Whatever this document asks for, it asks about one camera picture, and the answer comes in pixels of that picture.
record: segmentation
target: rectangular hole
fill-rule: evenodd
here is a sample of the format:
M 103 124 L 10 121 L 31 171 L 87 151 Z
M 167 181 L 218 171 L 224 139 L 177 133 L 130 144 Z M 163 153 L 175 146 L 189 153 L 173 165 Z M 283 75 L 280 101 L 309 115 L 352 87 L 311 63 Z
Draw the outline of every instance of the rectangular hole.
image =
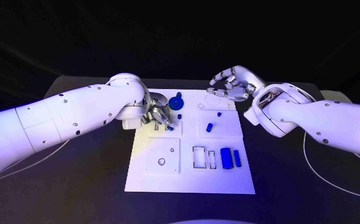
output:
M 209 165 L 211 165 L 211 169 L 216 169 L 215 151 L 209 151 Z
M 193 167 L 206 168 L 205 147 L 193 147 Z

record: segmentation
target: small hole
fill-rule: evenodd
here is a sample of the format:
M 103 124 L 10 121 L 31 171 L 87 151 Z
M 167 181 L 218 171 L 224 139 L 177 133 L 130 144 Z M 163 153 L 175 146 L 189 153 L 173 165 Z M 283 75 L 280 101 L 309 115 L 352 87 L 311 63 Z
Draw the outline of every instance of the small hole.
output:
M 159 159 L 159 165 L 163 166 L 166 164 L 166 159 Z

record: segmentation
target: white board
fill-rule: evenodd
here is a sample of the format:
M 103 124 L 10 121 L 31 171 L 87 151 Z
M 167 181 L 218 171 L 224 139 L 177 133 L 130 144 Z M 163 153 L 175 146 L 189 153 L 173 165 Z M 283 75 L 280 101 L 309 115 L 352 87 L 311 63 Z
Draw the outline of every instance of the white board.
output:
M 225 98 L 212 96 L 203 90 L 163 90 L 150 89 L 162 93 L 167 99 L 182 92 L 185 106 L 180 110 L 170 110 L 172 120 L 177 126 L 173 131 L 154 123 L 141 126 L 136 131 L 126 191 L 129 192 L 177 192 L 177 193 L 226 193 L 255 194 L 251 178 L 247 151 L 242 140 L 242 128 L 235 103 Z M 208 123 L 213 123 L 212 132 L 206 132 Z M 176 155 L 169 149 L 179 141 L 179 169 L 175 171 Z M 193 167 L 193 147 L 205 147 L 206 168 Z M 242 167 L 224 169 L 221 149 L 239 151 Z M 216 169 L 209 166 L 209 151 L 215 151 Z M 165 156 L 166 164 L 157 164 Z

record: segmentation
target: table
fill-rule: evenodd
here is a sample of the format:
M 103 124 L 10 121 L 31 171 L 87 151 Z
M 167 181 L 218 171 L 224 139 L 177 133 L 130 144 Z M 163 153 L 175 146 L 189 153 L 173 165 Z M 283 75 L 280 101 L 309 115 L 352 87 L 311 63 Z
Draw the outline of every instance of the table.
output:
M 46 97 L 105 83 L 107 78 L 58 77 Z M 149 88 L 206 89 L 208 81 L 143 79 Z M 317 99 L 309 83 L 294 83 Z M 136 130 L 121 121 L 80 136 L 31 169 L 0 181 L 0 223 L 170 223 L 229 219 L 255 223 L 355 223 L 360 197 L 330 186 L 303 154 L 304 131 L 277 138 L 254 126 L 237 103 L 257 195 L 124 192 Z M 360 158 L 307 138 L 309 159 L 339 186 L 360 192 Z M 32 164 L 59 146 L 35 154 Z

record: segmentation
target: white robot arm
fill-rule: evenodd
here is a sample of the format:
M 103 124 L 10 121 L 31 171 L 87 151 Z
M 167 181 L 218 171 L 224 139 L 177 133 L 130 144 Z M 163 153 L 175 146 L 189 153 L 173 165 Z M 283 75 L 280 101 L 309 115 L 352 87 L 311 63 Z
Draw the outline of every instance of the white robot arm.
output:
M 123 73 L 107 84 L 90 85 L 0 112 L 0 171 L 114 119 L 123 120 L 124 129 L 140 128 L 144 115 L 173 126 L 162 96 L 152 95 L 139 76 Z
M 242 66 L 224 70 L 211 85 L 226 78 L 228 90 L 208 93 L 241 102 L 252 95 L 252 107 L 244 116 L 261 124 L 277 137 L 301 126 L 319 143 L 360 153 L 360 105 L 337 101 L 316 101 L 313 96 L 288 83 L 268 85 Z

